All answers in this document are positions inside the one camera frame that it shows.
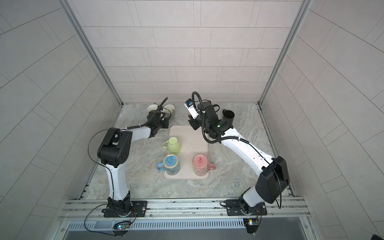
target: metal vent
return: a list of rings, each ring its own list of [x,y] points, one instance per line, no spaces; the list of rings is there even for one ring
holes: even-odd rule
[[[88,221],[86,226],[93,231],[108,231],[119,221]],[[218,229],[218,228],[245,228],[242,218],[231,219],[158,219],[136,220],[130,230],[160,230],[160,229]],[[84,231],[83,221],[71,221],[68,231]]]

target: pink mug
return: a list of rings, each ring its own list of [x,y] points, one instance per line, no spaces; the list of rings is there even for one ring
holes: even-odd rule
[[[193,172],[198,176],[204,176],[208,170],[215,170],[216,166],[208,161],[208,158],[203,154],[198,154],[192,159]]]

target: white tile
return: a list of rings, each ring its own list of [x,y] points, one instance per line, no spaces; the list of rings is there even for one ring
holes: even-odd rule
[[[56,46],[35,21],[0,36],[0,73],[13,79]]]
[[[176,67],[178,82],[215,82],[217,67]]]
[[[136,82],[172,82],[169,67],[131,67]]]
[[[332,192],[336,189],[346,187],[346,186],[348,186],[348,183],[347,183],[347,181],[345,181],[345,178],[343,176],[340,176],[340,177],[332,179],[328,182],[323,183],[321,186],[323,187],[324,192],[328,193],[328,192]]]
[[[5,0],[0,3],[0,14],[13,27],[59,9],[56,1],[48,0]]]
[[[212,28],[211,48],[258,48],[265,28]]]
[[[91,114],[107,88],[104,80],[98,75],[80,95],[78,101]]]
[[[261,94],[244,94],[243,102],[258,102],[261,97]]]
[[[318,54],[323,54],[325,48],[328,46],[329,42],[332,40],[333,36],[336,34],[336,32],[339,30],[339,26],[336,24],[333,24],[331,27],[331,30],[329,30],[328,34],[325,36],[324,40],[320,44],[319,48],[316,50]]]
[[[71,41],[67,41],[35,62],[24,73],[48,93],[81,59]]]
[[[284,80],[285,84],[292,91],[295,84],[301,77],[301,71],[296,67],[292,60],[287,56],[279,70],[279,75]]]
[[[281,136],[284,139],[285,145],[288,149],[290,156],[292,157],[292,160],[297,159],[304,153],[304,150],[301,147],[300,142],[291,127],[291,124],[288,122],[285,113],[281,114],[279,119],[277,119],[276,124],[279,127]]]
[[[201,26],[248,27],[254,2],[202,1]]]
[[[11,25],[0,15],[0,29],[7,32],[12,29]]]
[[[384,130],[384,114],[332,66],[313,86],[359,142]]]
[[[257,20],[259,18],[260,8],[262,7],[262,2],[254,2],[251,20],[249,21],[249,27],[256,27]]]
[[[52,126],[57,127],[57,125],[59,125],[60,122],[39,104],[37,104],[32,110]]]
[[[239,66],[241,48],[202,48],[201,66]]]
[[[47,170],[48,172],[51,172],[53,174],[55,174],[57,169],[59,168],[59,166],[57,166],[56,164],[53,164],[50,161],[47,161],[44,158],[39,157],[37,155],[33,158],[33,160],[31,161],[31,164],[39,168],[42,168],[44,170]]]
[[[200,48],[195,48],[195,66],[200,66]]]
[[[241,82],[237,93],[262,94],[266,83],[246,83]]]
[[[53,176],[52,181],[48,184],[38,201],[38,204],[53,208],[59,207],[86,153],[87,152],[77,144],[72,145],[56,174]]]
[[[167,96],[165,94],[135,94],[129,95],[133,103],[153,103],[161,102]]]
[[[157,87],[159,89],[160,94],[187,94],[194,91],[195,83],[193,82],[157,83]]]
[[[76,101],[73,106],[77,108],[77,110],[79,110],[84,117],[89,118],[90,114],[78,101]]]
[[[373,225],[376,227],[380,236],[384,236],[384,221],[374,222]]]
[[[51,218],[30,215],[21,228],[16,240],[41,239]]]
[[[276,98],[283,108],[289,123],[292,125],[303,112],[303,110],[284,82],[281,84],[279,90],[277,91]]]
[[[263,2],[256,27],[290,28],[300,2]]]
[[[347,31],[337,31],[322,57],[367,98],[372,99],[384,89],[384,53]]]
[[[71,107],[40,149],[38,155],[56,165],[60,165],[86,120],[87,118],[79,110]]]
[[[249,53],[249,48],[243,48],[243,53],[241,55],[241,60],[240,60],[240,67],[245,67],[245,63],[247,62],[248,58],[248,53]]]
[[[57,209],[52,207],[36,204],[35,208],[31,212],[31,215],[51,218],[55,214],[56,210]]]
[[[350,132],[327,146],[349,186],[371,221],[381,221],[384,209],[384,175]]]
[[[40,101],[39,105],[61,121],[85,88],[79,76],[72,70]]]
[[[247,67],[273,67],[280,54],[280,48],[249,49]]]
[[[99,48],[106,66],[146,66],[141,48]]]
[[[256,82],[260,67],[223,67],[222,82]]]
[[[305,80],[305,76],[304,74],[302,74],[299,78],[299,80],[297,81],[297,83],[295,84],[295,86],[293,87],[293,89],[291,90],[291,93],[293,95],[295,95],[297,93],[297,90],[300,88],[300,86],[303,84],[304,80]]]
[[[88,82],[92,82],[94,78],[99,73],[95,65],[93,64],[91,58],[87,56],[84,58],[79,64],[78,67],[80,68],[81,72],[85,75],[85,77],[88,79]]]
[[[297,35],[311,48],[317,50],[330,31],[333,23],[308,11]]]
[[[379,169],[384,172],[384,132],[379,133],[378,135],[372,137],[366,142],[362,143],[361,146],[376,163]]]
[[[340,170],[308,119],[302,121],[295,129],[295,134],[321,184],[341,176]]]
[[[201,26],[201,1],[193,2],[193,18],[194,18],[194,27]]]
[[[207,94],[212,102],[242,102],[244,94]]]
[[[261,48],[282,48],[290,28],[266,28]]]
[[[151,57],[149,56],[148,48],[142,48],[141,51],[143,52],[146,66],[152,66]]]
[[[4,239],[15,239],[21,228],[15,226],[24,224],[52,177],[52,173],[34,165],[29,165],[25,169],[0,203],[2,210],[0,232]],[[9,219],[15,215],[17,218],[10,221]]]
[[[61,44],[59,38],[56,36],[52,28],[49,26],[47,21],[44,19],[44,16],[39,17],[36,19],[40,25],[43,27],[44,31],[48,34],[49,38],[54,42],[56,46],[59,46]]]
[[[82,28],[94,48],[105,48],[105,43],[101,37],[99,30],[95,26],[85,26]]]
[[[364,39],[383,16],[383,9],[384,2],[375,0],[327,1],[319,14]]]
[[[113,83],[133,82],[131,81],[125,67],[105,67],[104,69]]]
[[[195,65],[195,51],[193,48],[148,48],[148,52],[152,66]]]
[[[75,35],[72,26],[61,9],[44,15],[44,19],[62,43]]]
[[[373,44],[384,32],[384,18],[382,17],[380,21],[375,25],[375,27],[369,32],[369,34],[364,38],[369,44]]]
[[[107,48],[154,48],[152,28],[98,27]]]
[[[121,94],[154,94],[151,83],[116,83]]]
[[[331,142],[335,141],[338,137],[341,137],[344,133],[348,131],[348,128],[342,123],[337,126],[332,132],[327,134],[321,140],[325,146],[328,146]]]
[[[141,26],[139,16],[136,11],[135,1],[127,1],[129,12],[131,13],[132,21],[134,26]]]
[[[86,56],[88,56],[87,51],[85,50],[83,44],[80,42],[80,39],[77,35],[71,38],[71,42],[73,43],[76,50],[79,52],[81,58],[85,58]]]
[[[135,1],[141,26],[194,26],[193,1]]]
[[[0,89],[0,139],[8,133],[31,111],[45,93],[24,73],[18,75]]]
[[[0,143],[3,161],[0,195],[5,196],[43,146],[54,127],[34,112],[30,112]],[[23,146],[15,151],[15,146]]]
[[[126,1],[73,0],[84,26],[133,26]]]
[[[298,166],[297,171],[320,225],[322,227],[340,225],[309,161]]]
[[[326,237],[347,237],[341,225],[322,227],[322,229]]]
[[[153,34],[158,48],[209,48],[211,29],[153,28]]]
[[[304,80],[295,98],[320,138],[341,124],[341,120],[308,80]]]
[[[298,167],[300,166],[303,162],[307,161],[308,158],[307,158],[307,155],[305,155],[305,153],[303,153],[301,156],[299,156],[298,158],[296,158],[293,163],[295,165],[295,167]]]
[[[107,112],[104,111],[101,104],[97,104],[78,137],[88,144],[93,134],[100,128],[106,115]]]
[[[293,41],[288,56],[311,83],[327,65],[327,62],[299,37]]]
[[[113,93],[108,89],[105,94],[101,97],[101,100],[105,104],[105,106],[108,108],[108,110],[111,108],[113,102],[115,101],[115,96]]]
[[[343,187],[327,193],[327,197],[343,226],[348,239],[370,239],[377,234],[371,220],[365,213],[350,187]]]

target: black mug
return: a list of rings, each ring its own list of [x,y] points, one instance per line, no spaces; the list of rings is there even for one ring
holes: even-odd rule
[[[223,109],[223,120],[225,120],[228,124],[233,125],[233,119],[235,118],[235,113],[231,110]]]

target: enclosure wall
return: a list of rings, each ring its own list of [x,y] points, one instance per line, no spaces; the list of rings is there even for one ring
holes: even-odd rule
[[[262,102],[323,239],[384,236],[384,2],[314,0]]]

